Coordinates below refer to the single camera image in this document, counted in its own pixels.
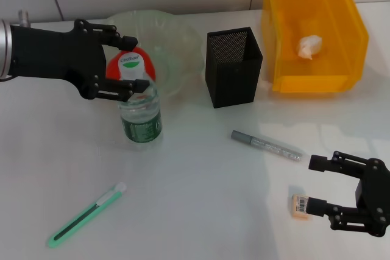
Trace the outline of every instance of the barcode label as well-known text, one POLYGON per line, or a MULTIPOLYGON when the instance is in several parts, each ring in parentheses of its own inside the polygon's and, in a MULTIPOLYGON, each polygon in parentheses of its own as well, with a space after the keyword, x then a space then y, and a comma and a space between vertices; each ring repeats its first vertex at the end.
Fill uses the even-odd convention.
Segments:
POLYGON ((297 196, 297 206, 296 210, 300 213, 306 213, 306 204, 307 198, 302 196, 297 196))

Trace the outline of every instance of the black mesh pencil holder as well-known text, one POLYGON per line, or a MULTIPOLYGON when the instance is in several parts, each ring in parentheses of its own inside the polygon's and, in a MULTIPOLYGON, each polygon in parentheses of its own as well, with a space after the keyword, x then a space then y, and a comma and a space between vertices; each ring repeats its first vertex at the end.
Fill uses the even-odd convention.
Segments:
POLYGON ((262 61, 250 27, 208 33, 206 83, 214 108, 253 102, 262 61))

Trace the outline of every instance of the green bottle label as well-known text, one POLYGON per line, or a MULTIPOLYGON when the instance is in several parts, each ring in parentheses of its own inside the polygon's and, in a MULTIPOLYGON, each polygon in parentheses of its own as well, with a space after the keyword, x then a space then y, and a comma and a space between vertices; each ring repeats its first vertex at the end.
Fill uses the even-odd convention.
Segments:
POLYGON ((144 123, 133 123, 122 118, 124 133, 126 136, 138 143, 145 143, 155 139, 162 130, 161 114, 144 123))

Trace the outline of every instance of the eraser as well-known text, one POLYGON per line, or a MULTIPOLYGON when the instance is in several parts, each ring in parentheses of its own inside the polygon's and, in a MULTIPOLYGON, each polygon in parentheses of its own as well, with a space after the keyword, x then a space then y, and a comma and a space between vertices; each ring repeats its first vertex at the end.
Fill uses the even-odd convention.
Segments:
POLYGON ((297 195, 292 196, 292 217, 299 219, 309 219, 310 215, 306 213, 307 200, 309 196, 297 195))

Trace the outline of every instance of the pen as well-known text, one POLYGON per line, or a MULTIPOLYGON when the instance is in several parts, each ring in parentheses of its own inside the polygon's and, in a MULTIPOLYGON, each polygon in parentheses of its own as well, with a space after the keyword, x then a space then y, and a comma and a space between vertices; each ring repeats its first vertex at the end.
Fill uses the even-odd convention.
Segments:
POLYGON ((55 248, 60 245, 67 238, 72 236, 87 222, 102 212, 108 205, 113 203, 116 199, 122 196, 122 193, 126 191, 125 183, 118 183, 110 190, 107 191, 96 202, 92 203, 89 207, 83 210, 79 215, 73 218, 70 222, 64 225, 58 232, 56 232, 49 240, 48 247, 55 248))
POLYGON ((277 155, 281 155, 285 158, 289 158, 294 161, 300 161, 300 159, 302 158, 302 154, 299 152, 295 152, 278 144, 274 144, 264 139, 250 136, 248 134, 241 133, 236 130, 233 130, 231 137, 234 140, 249 144, 259 149, 268 150, 269 152, 276 153, 277 155))

